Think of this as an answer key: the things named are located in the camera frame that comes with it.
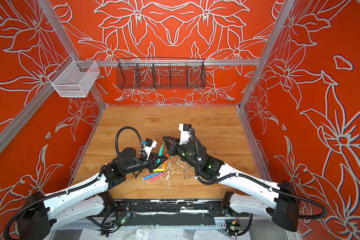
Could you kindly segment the green marker pen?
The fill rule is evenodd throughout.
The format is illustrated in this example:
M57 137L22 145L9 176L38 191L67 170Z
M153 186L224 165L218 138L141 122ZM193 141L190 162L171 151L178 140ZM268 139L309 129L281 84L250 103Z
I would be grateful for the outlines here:
M159 156L162 156L164 152L164 143L162 143L160 150L159 150Z

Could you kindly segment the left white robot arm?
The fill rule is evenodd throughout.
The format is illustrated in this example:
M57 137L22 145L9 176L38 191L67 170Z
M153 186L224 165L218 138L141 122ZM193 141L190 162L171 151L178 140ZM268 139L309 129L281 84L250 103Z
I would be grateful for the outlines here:
M57 227L58 215L68 208L120 185L128 174L138 176L143 170L152 173L167 159L168 157L151 154L144 160L136 156L135 149L125 148L110 163L101 166L98 174L85 181L51 194L31 194L15 216L20 239L44 239L52 232L53 227Z

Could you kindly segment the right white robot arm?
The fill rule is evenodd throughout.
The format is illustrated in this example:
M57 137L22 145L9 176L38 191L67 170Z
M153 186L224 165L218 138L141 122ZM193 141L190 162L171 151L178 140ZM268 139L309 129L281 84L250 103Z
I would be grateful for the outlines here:
M178 156L194 168L198 180L205 185L221 184L255 198L244 203L242 196L227 193L222 202L229 210L270 218L277 226L290 232L298 230L300 201L291 183L280 184L245 174L207 153L199 141L181 144L180 139L164 136L170 156Z

